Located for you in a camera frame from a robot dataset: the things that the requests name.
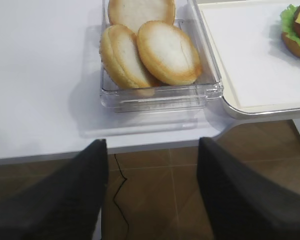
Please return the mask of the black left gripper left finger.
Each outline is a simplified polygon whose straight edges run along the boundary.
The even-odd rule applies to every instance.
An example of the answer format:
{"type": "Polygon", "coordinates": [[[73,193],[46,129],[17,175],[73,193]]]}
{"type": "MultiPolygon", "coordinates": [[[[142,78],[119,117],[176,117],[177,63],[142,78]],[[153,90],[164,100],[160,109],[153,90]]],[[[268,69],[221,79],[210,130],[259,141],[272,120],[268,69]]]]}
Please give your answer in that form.
{"type": "Polygon", "coordinates": [[[0,240],[91,240],[109,178],[97,139],[35,185],[0,201],[0,240]]]}

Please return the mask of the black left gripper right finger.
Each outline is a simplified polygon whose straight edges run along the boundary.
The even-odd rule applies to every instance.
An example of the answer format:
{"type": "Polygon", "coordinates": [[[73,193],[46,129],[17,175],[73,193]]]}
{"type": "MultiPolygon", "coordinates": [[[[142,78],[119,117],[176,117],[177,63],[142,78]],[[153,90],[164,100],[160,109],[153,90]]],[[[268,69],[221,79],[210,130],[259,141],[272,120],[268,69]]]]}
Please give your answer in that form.
{"type": "Polygon", "coordinates": [[[300,194],[247,167],[212,138],[199,139],[196,177],[215,240],[300,240],[300,194]]]}

